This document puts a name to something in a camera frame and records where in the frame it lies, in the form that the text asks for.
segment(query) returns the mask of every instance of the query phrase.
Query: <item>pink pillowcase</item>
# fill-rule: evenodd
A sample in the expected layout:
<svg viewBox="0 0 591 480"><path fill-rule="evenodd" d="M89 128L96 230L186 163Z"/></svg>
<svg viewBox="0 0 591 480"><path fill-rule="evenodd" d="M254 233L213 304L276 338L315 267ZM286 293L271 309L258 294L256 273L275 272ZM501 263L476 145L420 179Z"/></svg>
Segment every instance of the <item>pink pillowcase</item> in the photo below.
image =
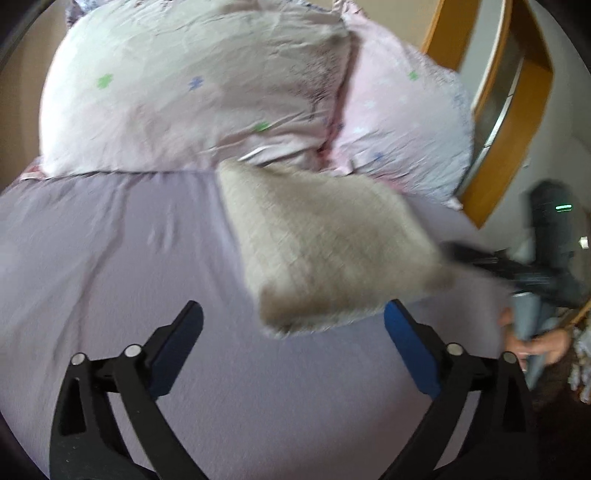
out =
<svg viewBox="0 0 591 480"><path fill-rule="evenodd" d="M449 200L472 160L474 125L458 74L369 20L353 2L340 8L352 54L324 152L327 168Z"/></svg>

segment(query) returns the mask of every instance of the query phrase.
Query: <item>star pattern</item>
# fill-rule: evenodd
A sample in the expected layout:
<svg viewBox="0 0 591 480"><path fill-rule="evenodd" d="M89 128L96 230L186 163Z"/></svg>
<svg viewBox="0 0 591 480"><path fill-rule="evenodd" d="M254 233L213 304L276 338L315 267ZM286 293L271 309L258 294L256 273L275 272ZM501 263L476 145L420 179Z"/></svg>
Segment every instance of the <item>star pattern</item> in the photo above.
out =
<svg viewBox="0 0 591 480"><path fill-rule="evenodd" d="M197 90L199 87L201 87L203 85L203 79L201 77L195 77L193 80L191 80L191 82L189 83L189 92L192 92L194 90Z"/></svg>
<svg viewBox="0 0 591 480"><path fill-rule="evenodd" d="M253 130L257 133L264 132L265 130L269 130L271 128L271 124L269 122L260 122L256 124Z"/></svg>
<svg viewBox="0 0 591 480"><path fill-rule="evenodd" d="M101 90L104 90L111 84L112 81L113 81L113 74L107 73L106 75L103 75L101 78L99 78L96 81L96 86L98 88L100 88Z"/></svg>

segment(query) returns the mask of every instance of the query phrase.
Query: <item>blue gripper pad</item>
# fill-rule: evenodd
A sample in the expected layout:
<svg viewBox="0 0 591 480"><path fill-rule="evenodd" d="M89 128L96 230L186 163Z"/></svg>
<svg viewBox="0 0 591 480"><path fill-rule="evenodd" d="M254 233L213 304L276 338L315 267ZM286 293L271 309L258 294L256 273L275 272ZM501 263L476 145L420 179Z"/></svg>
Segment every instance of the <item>blue gripper pad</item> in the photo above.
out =
<svg viewBox="0 0 591 480"><path fill-rule="evenodd" d="M417 388L435 400L441 391L437 362L415 333L406 315L410 316L398 307L396 301L388 302L384 310L386 330Z"/></svg>

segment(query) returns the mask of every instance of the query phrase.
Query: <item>lavender bed sheet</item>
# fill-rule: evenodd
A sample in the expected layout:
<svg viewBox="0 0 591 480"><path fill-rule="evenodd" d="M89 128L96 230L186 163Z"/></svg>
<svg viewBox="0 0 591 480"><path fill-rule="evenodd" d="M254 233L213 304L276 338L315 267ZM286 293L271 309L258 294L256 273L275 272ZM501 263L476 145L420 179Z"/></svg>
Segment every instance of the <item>lavender bed sheet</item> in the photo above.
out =
<svg viewBox="0 0 591 480"><path fill-rule="evenodd" d="M461 212L408 201L433 238L478 241ZM0 222L0 411L46 473L70 356L143 343L189 299L204 330L158 403L212 480L377 480L427 411L379 316L287 340L260 332L213 173L24 181L0 197ZM497 356L507 301L502 285L466 270L408 308L445 341ZM132 456L148 465L114 402Z"/></svg>

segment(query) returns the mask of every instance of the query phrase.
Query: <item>bed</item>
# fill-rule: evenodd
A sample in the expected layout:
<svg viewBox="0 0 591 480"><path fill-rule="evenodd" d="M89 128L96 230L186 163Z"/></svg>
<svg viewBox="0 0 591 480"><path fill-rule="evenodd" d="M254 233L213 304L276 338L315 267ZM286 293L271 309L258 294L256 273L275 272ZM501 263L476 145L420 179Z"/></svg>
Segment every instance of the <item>bed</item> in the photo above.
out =
<svg viewBox="0 0 591 480"><path fill-rule="evenodd" d="M12 25L28 26L23 18L15 11ZM462 212L407 201L434 240L480 242ZM117 355L187 300L203 306L204 331L158 404L209 478L377 479L427 411L381 316L285 340L261 333L214 173L21 181L3 192L0 221L7 478L48 474L53 408L73 353ZM507 301L502 284L462 270L450 290L408 309L444 341L497 356ZM459 450L475 400L442 463ZM114 409L132 457L147 465L122 406Z"/></svg>

